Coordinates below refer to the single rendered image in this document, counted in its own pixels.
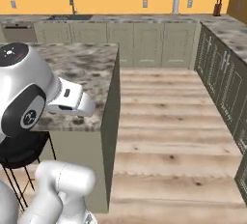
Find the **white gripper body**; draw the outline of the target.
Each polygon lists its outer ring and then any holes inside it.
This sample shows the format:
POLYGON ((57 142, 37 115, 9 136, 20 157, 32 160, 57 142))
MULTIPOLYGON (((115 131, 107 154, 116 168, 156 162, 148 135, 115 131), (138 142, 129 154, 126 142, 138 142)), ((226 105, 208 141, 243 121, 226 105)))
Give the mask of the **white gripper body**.
POLYGON ((91 97, 83 92, 77 106, 77 114, 83 117, 92 117, 96 110, 96 103, 91 97))

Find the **kitchen island with marble top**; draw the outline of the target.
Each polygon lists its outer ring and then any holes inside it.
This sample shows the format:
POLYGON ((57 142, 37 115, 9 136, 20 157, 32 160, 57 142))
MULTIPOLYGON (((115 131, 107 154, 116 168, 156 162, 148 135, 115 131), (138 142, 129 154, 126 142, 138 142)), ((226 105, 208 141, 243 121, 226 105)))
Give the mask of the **kitchen island with marble top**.
POLYGON ((36 44, 36 51, 58 76, 83 86, 95 102, 90 118, 45 113, 35 131, 47 131, 40 159, 87 166, 96 172, 96 186, 86 197, 90 211, 109 210, 121 109, 119 47, 114 44, 36 44))

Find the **black round stool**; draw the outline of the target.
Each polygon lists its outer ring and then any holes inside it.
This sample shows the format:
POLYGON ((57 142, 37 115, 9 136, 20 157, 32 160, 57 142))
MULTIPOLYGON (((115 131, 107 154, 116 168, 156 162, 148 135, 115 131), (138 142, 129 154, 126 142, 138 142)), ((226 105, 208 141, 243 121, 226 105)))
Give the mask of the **black round stool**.
POLYGON ((34 188, 27 166, 35 161, 41 162, 40 156, 46 143, 49 143, 52 158, 55 159, 56 154, 48 131, 29 131, 15 138, 6 137, 0 143, 0 165, 22 210, 28 204, 14 175, 14 169, 24 169, 28 182, 34 188))

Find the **pale green base cupboard run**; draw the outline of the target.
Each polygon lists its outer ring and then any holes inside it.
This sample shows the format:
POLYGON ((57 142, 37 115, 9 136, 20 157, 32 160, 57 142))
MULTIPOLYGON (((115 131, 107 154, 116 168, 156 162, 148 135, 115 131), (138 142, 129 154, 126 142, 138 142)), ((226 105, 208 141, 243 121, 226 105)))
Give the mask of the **pale green base cupboard run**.
POLYGON ((116 43, 123 67, 191 67, 197 21, 40 21, 38 42, 116 43))

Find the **dark sink basin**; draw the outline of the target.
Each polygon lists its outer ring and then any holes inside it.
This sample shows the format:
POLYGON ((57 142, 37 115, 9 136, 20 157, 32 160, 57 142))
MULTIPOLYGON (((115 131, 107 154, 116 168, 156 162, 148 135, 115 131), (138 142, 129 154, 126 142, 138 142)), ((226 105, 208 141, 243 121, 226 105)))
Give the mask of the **dark sink basin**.
POLYGON ((90 20, 92 17, 92 14, 54 14, 47 20, 90 20))

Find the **metal tap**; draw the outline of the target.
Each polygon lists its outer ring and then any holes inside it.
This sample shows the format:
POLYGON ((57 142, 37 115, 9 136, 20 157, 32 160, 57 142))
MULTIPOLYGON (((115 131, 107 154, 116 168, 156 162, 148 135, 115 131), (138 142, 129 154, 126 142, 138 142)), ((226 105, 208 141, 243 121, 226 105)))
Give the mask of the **metal tap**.
POLYGON ((74 1, 73 0, 69 0, 69 5, 71 6, 72 14, 76 15, 77 11, 76 11, 75 6, 74 6, 74 1))

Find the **dark green base cupboard run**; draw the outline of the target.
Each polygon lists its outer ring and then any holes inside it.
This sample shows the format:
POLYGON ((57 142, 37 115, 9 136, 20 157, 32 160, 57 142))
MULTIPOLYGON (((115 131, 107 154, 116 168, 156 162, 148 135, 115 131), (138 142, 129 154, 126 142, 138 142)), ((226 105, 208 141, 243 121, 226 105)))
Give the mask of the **dark green base cupboard run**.
POLYGON ((247 97, 247 66, 205 25, 201 27, 195 71, 234 135, 247 97))

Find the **dark red knife block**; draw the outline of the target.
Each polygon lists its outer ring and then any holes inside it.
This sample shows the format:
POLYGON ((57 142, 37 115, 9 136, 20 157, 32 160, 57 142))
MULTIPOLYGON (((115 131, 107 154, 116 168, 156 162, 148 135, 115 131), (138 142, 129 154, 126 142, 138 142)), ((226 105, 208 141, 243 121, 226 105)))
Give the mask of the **dark red knife block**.
POLYGON ((214 10, 213 10, 213 16, 220 16, 221 13, 221 8, 222 8, 222 0, 217 0, 216 4, 214 5, 214 10))

